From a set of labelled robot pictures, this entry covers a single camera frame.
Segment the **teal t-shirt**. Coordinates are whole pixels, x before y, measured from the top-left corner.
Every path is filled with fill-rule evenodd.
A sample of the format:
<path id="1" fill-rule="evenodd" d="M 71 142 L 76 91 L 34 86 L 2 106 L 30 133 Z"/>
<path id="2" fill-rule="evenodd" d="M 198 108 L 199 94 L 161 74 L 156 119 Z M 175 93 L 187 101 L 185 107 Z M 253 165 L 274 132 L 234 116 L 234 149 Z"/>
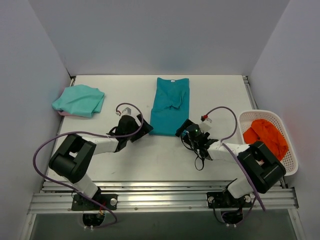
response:
<path id="1" fill-rule="evenodd" d="M 190 80 L 157 78 L 156 92 L 150 112 L 151 135 L 174 136 L 189 118 Z"/>

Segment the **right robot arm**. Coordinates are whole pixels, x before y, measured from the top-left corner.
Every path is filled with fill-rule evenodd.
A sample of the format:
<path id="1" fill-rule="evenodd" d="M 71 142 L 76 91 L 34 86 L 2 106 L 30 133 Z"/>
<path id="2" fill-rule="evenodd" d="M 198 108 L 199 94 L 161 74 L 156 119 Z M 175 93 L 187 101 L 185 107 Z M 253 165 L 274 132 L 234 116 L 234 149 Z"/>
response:
<path id="1" fill-rule="evenodd" d="M 250 203 L 251 195 L 259 201 L 259 195 L 265 194 L 287 173 L 285 167 L 261 141 L 233 144 L 210 138 L 210 124 L 210 120 L 196 124 L 187 119 L 175 135 L 202 163 L 223 160 L 238 164 L 242 170 L 244 176 L 232 180 L 214 197 L 215 202 L 222 208 L 237 208 Z"/>

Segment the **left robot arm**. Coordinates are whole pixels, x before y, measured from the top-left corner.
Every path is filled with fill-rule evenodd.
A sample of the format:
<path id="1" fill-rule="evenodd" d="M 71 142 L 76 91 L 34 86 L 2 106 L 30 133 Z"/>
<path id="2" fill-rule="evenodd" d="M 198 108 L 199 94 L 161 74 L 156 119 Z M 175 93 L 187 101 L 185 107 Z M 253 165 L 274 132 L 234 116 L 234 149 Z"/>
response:
<path id="1" fill-rule="evenodd" d="M 127 142 L 135 142 L 149 134 L 154 128 L 138 114 L 136 119 L 129 114 L 123 115 L 118 125 L 106 137 L 82 137 L 76 133 L 67 135 L 49 161 L 49 168 L 71 183 L 80 191 L 74 195 L 73 211 L 117 209 L 118 196 L 102 193 L 91 180 L 87 170 L 94 155 L 117 153 L 126 147 Z"/>

